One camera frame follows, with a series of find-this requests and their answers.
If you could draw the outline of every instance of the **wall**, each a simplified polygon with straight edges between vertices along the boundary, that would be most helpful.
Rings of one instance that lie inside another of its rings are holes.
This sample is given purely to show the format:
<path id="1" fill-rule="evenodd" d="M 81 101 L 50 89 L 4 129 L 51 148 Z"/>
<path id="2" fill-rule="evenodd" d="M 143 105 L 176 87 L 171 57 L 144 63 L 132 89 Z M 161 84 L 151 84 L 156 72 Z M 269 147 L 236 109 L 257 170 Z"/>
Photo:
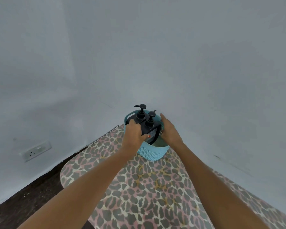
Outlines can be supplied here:
<path id="1" fill-rule="evenodd" d="M 0 202 L 141 103 L 286 213 L 286 0 L 0 0 Z"/>

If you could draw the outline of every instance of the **leopard print tabletop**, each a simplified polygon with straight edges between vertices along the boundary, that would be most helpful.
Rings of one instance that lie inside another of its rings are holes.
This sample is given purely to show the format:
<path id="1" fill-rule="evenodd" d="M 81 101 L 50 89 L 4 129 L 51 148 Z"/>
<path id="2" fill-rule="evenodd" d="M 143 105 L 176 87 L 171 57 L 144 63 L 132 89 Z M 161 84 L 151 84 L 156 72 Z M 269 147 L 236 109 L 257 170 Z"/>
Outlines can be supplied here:
<path id="1" fill-rule="evenodd" d="M 60 173 L 65 188 L 115 153 L 124 125 L 72 158 Z M 270 228 L 286 228 L 286 215 L 226 177 L 228 185 Z M 95 228 L 214 228 L 175 151 L 158 161 L 137 155 L 120 170 L 88 219 Z"/>

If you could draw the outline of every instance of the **hand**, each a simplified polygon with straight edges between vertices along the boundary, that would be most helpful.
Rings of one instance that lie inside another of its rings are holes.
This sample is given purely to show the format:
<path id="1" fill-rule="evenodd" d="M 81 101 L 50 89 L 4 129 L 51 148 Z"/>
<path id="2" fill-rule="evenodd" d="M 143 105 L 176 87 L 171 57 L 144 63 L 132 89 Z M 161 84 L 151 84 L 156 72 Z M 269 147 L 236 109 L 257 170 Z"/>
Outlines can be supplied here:
<path id="1" fill-rule="evenodd" d="M 171 146 L 173 149 L 175 146 L 183 143 L 182 138 L 175 129 L 175 126 L 161 113 L 161 121 L 164 124 L 164 130 L 162 130 L 162 139 Z"/>
<path id="2" fill-rule="evenodd" d="M 141 125 L 136 124 L 133 119 L 130 120 L 129 124 L 126 125 L 125 134 L 123 137 L 122 148 L 134 156 L 139 150 L 143 141 L 150 138 L 150 135 L 142 135 Z"/>

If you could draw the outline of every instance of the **person's left arm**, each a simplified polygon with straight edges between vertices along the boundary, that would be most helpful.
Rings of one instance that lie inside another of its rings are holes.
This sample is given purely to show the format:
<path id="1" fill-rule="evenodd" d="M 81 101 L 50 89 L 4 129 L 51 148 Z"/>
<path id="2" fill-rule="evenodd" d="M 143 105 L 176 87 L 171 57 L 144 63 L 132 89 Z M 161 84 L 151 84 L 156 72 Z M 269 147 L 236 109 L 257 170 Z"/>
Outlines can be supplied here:
<path id="1" fill-rule="evenodd" d="M 115 154 L 59 192 L 18 229 L 82 228 L 114 177 L 148 137 L 141 135 L 141 126 L 130 120 Z"/>

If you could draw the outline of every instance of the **table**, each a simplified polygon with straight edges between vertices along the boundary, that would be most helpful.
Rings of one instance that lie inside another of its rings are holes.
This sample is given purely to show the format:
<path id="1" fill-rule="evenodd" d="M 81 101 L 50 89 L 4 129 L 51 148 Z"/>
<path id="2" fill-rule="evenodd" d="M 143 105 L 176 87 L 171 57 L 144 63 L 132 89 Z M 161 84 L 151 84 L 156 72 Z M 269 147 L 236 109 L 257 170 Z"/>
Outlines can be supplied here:
<path id="1" fill-rule="evenodd" d="M 65 188 L 115 153 L 121 125 L 72 158 L 61 170 Z M 286 215 L 214 171 L 270 228 L 286 228 Z M 152 162 L 137 154 L 120 170 L 88 219 L 95 228 L 214 228 L 188 174 L 171 148 Z"/>

